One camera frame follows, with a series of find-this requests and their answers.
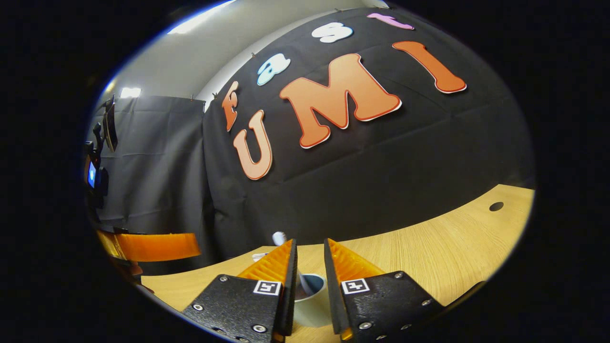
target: screw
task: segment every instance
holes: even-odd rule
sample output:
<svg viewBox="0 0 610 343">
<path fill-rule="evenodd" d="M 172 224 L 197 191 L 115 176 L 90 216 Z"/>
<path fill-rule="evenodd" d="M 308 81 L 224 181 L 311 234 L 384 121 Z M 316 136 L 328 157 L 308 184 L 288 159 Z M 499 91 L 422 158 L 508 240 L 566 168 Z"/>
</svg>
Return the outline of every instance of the screw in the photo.
<svg viewBox="0 0 610 343">
<path fill-rule="evenodd" d="M 369 323 L 369 322 L 364 322 L 364 323 L 360 323 L 360 325 L 358 325 L 358 329 L 360 330 L 366 330 L 370 327 L 372 327 L 373 324 Z"/>
<path fill-rule="evenodd" d="M 252 327 L 252 330 L 254 330 L 254 331 L 258 332 L 258 333 L 263 333 L 263 332 L 265 332 L 267 330 L 267 328 L 265 328 L 262 325 L 258 325 L 257 324 L 257 325 Z"/>
</svg>

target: white object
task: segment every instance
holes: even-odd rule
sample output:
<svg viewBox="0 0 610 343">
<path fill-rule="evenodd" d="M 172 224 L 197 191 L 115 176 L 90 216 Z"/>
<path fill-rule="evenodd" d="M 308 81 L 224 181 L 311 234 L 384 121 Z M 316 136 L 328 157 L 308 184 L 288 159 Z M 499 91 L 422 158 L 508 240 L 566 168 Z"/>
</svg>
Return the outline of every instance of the white object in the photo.
<svg viewBox="0 0 610 343">
<path fill-rule="evenodd" d="M 354 30 L 343 26 L 342 23 L 328 23 L 313 30 L 311 36 L 319 38 L 322 43 L 334 43 L 337 40 L 351 36 L 353 33 Z"/>
<path fill-rule="evenodd" d="M 286 234 L 280 231 L 274 233 L 271 238 L 273 239 L 273 244 L 277 245 L 278 247 L 286 243 L 286 241 L 288 240 L 286 239 Z"/>
<path fill-rule="evenodd" d="M 286 239 L 286 234 L 283 233 L 282 231 L 278 231 L 276 233 L 274 233 L 271 238 L 273 239 L 273 243 L 275 245 L 277 245 L 278 247 L 284 243 L 286 243 L 287 239 Z M 301 287 L 303 287 L 303 290 L 305 291 L 305 293 L 307 293 L 307 295 L 311 296 L 314 294 L 314 292 L 312 291 L 311 287 L 309 287 L 309 284 L 307 283 L 307 280 L 305 280 L 305 278 L 303 277 L 303 275 L 301 274 L 301 272 L 299 272 L 299 270 L 296 270 L 296 274 L 298 276 L 298 278 L 296 278 L 296 286 L 299 287 L 299 285 Z"/>
<path fill-rule="evenodd" d="M 332 323 L 331 304 L 328 298 L 326 279 L 317 274 L 305 275 L 310 279 L 321 279 L 323 282 L 322 288 L 307 298 L 295 300 L 293 318 L 295 322 L 304 327 L 320 328 L 330 325 Z"/>
<path fill-rule="evenodd" d="M 121 90 L 121 98 L 137 98 L 140 96 L 142 89 L 140 88 L 123 88 Z"/>
<path fill-rule="evenodd" d="M 262 259 L 263 257 L 265 257 L 265 255 L 267 255 L 268 253 L 260 253 L 260 254 L 252 254 L 252 260 L 254 260 L 254 262 Z"/>
</svg>

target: wooden table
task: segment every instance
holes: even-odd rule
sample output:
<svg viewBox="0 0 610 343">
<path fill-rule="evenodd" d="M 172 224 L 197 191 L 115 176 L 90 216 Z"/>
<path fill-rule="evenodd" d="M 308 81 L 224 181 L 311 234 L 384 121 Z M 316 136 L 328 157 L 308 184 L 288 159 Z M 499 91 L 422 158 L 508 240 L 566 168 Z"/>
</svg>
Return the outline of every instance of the wooden table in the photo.
<svg viewBox="0 0 610 343">
<path fill-rule="evenodd" d="M 436 218 L 403 229 L 340 243 L 368 259 L 384 272 L 404 270 L 440 304 L 448 305 L 502 265 L 521 236 L 534 191 L 497 185 L 479 198 Z M 501 201 L 499 211 L 490 205 Z M 323 244 L 299 245 L 302 273 L 326 277 Z M 244 255 L 189 272 L 143 276 L 142 285 L 182 311 L 218 274 L 237 275 L 253 263 L 252 254 L 275 247 L 260 247 Z M 294 324 L 287 342 L 339 342 L 332 325 L 322 328 Z"/>
</svg>

